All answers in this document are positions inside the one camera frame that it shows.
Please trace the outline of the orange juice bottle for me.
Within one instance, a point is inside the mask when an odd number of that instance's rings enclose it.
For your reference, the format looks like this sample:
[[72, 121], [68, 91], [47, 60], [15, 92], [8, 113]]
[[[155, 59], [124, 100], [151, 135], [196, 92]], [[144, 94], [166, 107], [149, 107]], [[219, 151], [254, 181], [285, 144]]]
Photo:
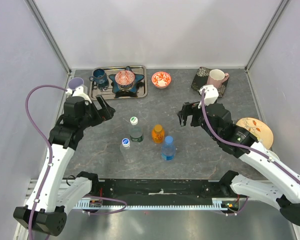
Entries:
[[165, 130], [162, 127], [162, 125], [160, 124], [155, 125], [151, 132], [151, 136], [152, 136], [152, 140], [156, 144], [161, 144], [165, 138]]

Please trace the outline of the blue label water bottle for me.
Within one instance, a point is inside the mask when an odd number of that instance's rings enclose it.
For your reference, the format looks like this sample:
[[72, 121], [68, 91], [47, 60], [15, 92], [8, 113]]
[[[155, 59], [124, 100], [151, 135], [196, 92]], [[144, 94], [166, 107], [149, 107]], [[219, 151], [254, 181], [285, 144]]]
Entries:
[[164, 141], [161, 147], [161, 157], [165, 161], [171, 161], [174, 159], [175, 154], [176, 154], [176, 146], [174, 140], [172, 144], [166, 144]]

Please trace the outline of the blue bottle cap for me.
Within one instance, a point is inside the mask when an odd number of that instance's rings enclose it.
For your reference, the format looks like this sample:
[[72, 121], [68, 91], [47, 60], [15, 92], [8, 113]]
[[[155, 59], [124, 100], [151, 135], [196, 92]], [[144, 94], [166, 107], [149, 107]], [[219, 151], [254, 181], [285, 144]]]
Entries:
[[166, 144], [172, 144], [174, 142], [174, 139], [173, 139], [172, 136], [168, 135], [168, 136], [165, 137], [164, 142]]

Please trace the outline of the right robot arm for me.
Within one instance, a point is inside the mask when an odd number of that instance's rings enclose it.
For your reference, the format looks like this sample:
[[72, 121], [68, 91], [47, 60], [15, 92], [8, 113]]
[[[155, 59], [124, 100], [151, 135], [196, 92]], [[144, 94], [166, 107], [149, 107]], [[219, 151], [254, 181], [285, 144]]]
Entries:
[[252, 197], [276, 208], [288, 221], [300, 226], [300, 175], [282, 163], [247, 129], [234, 124], [230, 111], [220, 103], [200, 106], [198, 102], [186, 102], [177, 116], [181, 126], [192, 117], [192, 127], [203, 128], [224, 152], [250, 165], [271, 182], [261, 183], [229, 170], [219, 181], [223, 196]]

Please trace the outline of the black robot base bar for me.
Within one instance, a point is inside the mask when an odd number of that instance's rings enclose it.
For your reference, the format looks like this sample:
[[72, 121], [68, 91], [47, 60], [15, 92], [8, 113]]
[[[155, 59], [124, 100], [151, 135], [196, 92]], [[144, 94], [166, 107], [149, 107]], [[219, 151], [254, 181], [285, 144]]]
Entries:
[[205, 179], [106, 178], [92, 187], [90, 195], [137, 204], [207, 204], [213, 198], [236, 199], [230, 187]]

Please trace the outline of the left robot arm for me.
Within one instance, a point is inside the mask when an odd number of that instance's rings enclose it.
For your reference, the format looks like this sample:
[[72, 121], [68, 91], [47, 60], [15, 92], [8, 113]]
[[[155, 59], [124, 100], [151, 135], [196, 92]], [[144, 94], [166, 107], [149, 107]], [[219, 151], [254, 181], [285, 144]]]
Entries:
[[70, 96], [64, 113], [50, 131], [46, 160], [25, 206], [17, 206], [13, 217], [27, 230], [58, 236], [66, 225], [71, 209], [86, 195], [100, 191], [95, 173], [82, 171], [74, 183], [58, 194], [65, 170], [74, 155], [84, 130], [113, 118], [115, 109], [102, 96], [97, 96], [100, 109], [87, 96]]

